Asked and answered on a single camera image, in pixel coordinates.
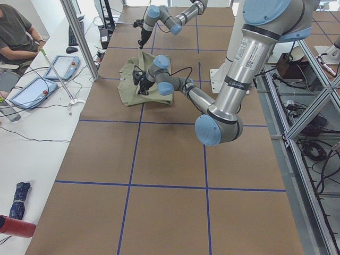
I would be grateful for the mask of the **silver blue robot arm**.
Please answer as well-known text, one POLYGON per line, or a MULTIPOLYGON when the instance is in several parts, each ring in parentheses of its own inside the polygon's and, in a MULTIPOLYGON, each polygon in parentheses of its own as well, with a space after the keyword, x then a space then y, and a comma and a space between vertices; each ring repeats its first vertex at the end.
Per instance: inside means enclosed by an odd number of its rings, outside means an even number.
POLYGON ((161 21, 172 34, 177 35, 190 20, 198 15, 203 15, 208 5, 206 0, 191 1, 191 3, 190 7, 175 17, 169 13, 166 6, 151 5, 146 12, 146 16, 142 19, 137 19, 133 24, 134 28, 141 28, 141 38, 138 40, 139 48, 143 49, 158 21, 161 21))
POLYGON ((158 55, 145 70, 133 72, 139 94, 147 95, 157 86, 163 96, 182 92, 201 111, 195 122, 195 133, 201 143, 216 146, 236 140, 243 131, 237 115, 253 78, 259 73, 277 43, 308 37, 312 15, 318 1, 245 1, 238 16, 242 40, 216 99, 196 87, 190 78, 179 78, 169 72, 169 59, 158 55))

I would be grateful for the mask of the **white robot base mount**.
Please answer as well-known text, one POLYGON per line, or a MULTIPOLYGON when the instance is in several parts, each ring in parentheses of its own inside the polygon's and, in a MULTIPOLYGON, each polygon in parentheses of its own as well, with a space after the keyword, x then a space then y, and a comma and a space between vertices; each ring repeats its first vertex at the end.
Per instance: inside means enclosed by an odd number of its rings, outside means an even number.
POLYGON ((244 1, 240 0, 239 6, 237 8, 236 18, 233 25, 231 39, 228 44, 225 62, 218 69, 210 69, 211 89, 214 94, 218 94, 220 92, 220 89, 224 83, 224 79, 234 61, 234 57, 236 56, 240 42, 243 39, 242 33, 242 26, 244 24, 244 18, 242 13, 243 5, 244 1))

